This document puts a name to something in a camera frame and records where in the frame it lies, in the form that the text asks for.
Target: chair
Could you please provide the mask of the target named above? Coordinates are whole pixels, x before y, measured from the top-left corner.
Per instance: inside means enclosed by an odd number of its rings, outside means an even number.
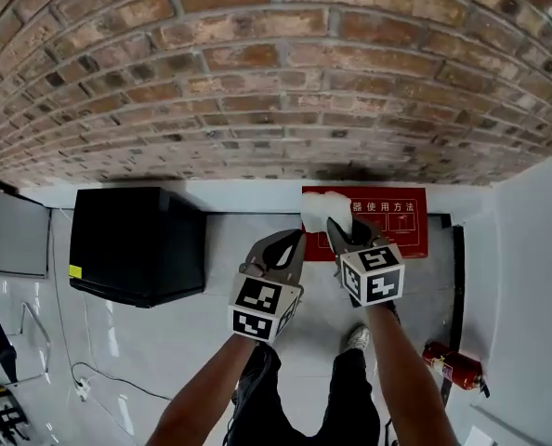
[[[16,375],[16,358],[17,358],[16,349],[14,349],[13,346],[9,343],[9,341],[7,340],[7,337],[12,335],[23,334],[24,319],[26,317],[27,311],[30,314],[30,316],[33,318],[34,323],[36,323],[36,326],[38,327],[38,329],[41,331],[41,334],[45,338],[45,341],[46,341],[45,365],[43,367],[43,371],[40,374],[19,380]],[[6,335],[0,323],[0,365],[4,369],[4,372],[6,373],[7,378],[9,379],[9,383],[5,383],[5,384],[0,383],[0,387],[7,387],[9,385],[19,385],[20,383],[28,382],[30,380],[35,380],[36,378],[40,378],[41,376],[45,376],[45,374],[48,373],[48,370],[49,370],[50,353],[51,353],[51,339],[49,338],[48,333],[43,327],[43,324],[34,315],[33,309],[26,302],[23,302],[22,313],[20,318],[20,328],[16,333]]]

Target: black box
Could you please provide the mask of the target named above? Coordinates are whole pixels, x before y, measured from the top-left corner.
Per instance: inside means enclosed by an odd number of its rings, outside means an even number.
[[[205,219],[158,187],[79,190],[70,285],[139,308],[201,293]]]

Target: marker cube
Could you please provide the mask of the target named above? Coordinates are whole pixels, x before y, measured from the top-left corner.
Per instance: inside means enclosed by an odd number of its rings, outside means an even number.
[[[342,285],[362,306],[401,297],[404,268],[397,244],[340,255]]]
[[[295,315],[301,292],[239,272],[230,292],[229,326],[236,334],[272,342]]]

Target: red box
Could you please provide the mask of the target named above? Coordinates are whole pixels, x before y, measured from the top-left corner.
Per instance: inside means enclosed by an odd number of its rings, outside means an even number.
[[[427,196],[425,189],[390,187],[303,187],[303,193],[335,191],[350,198],[353,215],[379,223],[384,234],[400,247],[403,257],[428,256]],[[306,261],[334,261],[324,232],[307,233]]]

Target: fire extinguisher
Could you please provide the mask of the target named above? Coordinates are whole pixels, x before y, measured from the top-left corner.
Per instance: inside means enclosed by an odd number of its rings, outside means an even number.
[[[429,342],[423,350],[423,359],[444,378],[464,390],[479,388],[485,397],[490,393],[482,376],[482,365],[439,342]]]

